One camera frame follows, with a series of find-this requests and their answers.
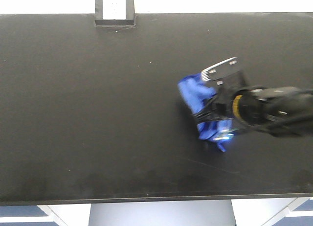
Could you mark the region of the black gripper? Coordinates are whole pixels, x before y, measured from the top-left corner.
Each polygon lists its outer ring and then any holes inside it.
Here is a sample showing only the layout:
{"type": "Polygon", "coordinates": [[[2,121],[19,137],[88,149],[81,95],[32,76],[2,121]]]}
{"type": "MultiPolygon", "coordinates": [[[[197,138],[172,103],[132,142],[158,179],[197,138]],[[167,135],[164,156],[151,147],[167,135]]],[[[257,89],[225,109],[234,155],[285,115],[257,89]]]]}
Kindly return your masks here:
{"type": "Polygon", "coordinates": [[[245,132],[252,126],[251,86],[245,74],[241,70],[212,70],[210,80],[217,86],[217,95],[210,108],[218,124],[218,135],[233,136],[245,132]]]}

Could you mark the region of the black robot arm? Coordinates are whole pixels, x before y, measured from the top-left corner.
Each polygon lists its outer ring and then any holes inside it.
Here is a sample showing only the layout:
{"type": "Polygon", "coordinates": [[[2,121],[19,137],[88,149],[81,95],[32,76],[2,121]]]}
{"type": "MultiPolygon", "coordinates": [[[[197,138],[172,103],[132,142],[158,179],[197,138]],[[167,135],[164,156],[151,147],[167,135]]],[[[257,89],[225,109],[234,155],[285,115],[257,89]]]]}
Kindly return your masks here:
{"type": "Polygon", "coordinates": [[[313,91],[298,87],[250,85],[240,70],[221,78],[210,103],[215,118],[243,125],[241,133],[258,131],[274,137],[313,135],[313,91]]]}

